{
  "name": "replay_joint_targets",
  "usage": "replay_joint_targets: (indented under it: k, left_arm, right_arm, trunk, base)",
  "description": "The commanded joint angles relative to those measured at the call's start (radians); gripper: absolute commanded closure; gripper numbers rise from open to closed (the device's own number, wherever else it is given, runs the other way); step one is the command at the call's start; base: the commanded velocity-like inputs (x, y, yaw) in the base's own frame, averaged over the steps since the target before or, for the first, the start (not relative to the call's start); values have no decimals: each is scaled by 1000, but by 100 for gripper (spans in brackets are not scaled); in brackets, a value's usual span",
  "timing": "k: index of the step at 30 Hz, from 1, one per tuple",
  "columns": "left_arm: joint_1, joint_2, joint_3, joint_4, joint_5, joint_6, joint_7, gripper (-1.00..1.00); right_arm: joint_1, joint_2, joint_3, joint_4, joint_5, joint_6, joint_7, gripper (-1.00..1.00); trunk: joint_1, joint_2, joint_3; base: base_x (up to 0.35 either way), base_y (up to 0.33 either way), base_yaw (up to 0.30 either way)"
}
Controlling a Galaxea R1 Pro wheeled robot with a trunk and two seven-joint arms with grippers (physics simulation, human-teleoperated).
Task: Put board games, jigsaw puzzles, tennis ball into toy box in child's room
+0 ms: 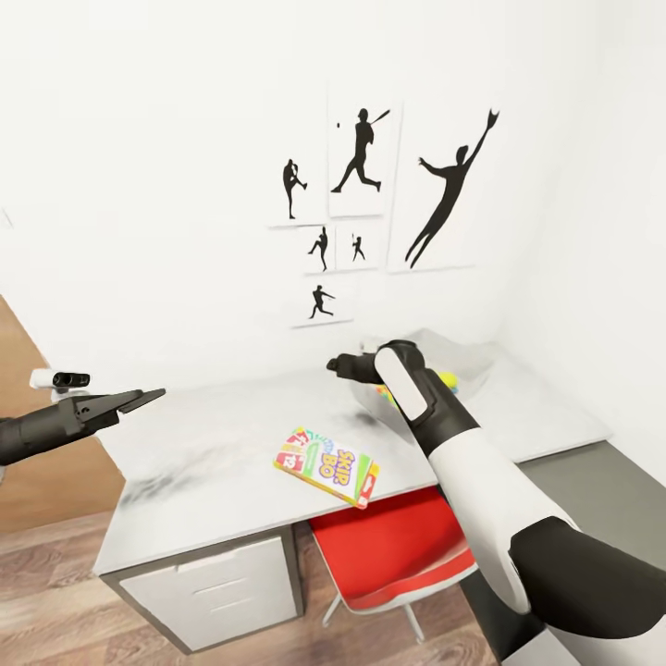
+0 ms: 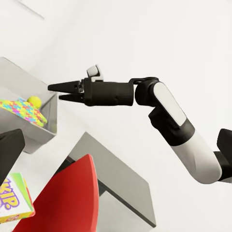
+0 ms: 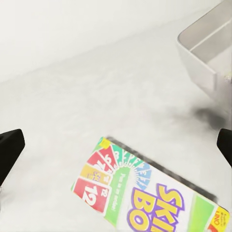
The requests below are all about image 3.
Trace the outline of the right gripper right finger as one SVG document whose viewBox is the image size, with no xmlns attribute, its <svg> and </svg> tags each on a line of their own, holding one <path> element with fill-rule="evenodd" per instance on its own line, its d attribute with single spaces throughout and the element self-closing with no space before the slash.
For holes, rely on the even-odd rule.
<svg viewBox="0 0 232 232">
<path fill-rule="evenodd" d="M 217 147 L 232 168 L 232 130 L 220 129 L 217 138 Z"/>
</svg>

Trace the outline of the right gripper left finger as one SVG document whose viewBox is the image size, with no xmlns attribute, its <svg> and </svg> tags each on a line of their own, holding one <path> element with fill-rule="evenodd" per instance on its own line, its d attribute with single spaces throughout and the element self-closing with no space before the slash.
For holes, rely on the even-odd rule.
<svg viewBox="0 0 232 232">
<path fill-rule="evenodd" d="M 0 134 L 0 187 L 25 148 L 21 129 Z"/>
</svg>

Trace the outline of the board game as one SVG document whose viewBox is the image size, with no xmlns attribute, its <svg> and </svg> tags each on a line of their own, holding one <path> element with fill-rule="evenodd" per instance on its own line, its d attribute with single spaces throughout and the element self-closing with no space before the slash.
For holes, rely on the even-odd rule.
<svg viewBox="0 0 232 232">
<path fill-rule="evenodd" d="M 102 137 L 71 190 L 120 232 L 224 232 L 230 214 Z"/>
<path fill-rule="evenodd" d="M 230 70 L 228 73 L 222 76 L 229 84 L 232 85 L 232 70 Z"/>
</svg>

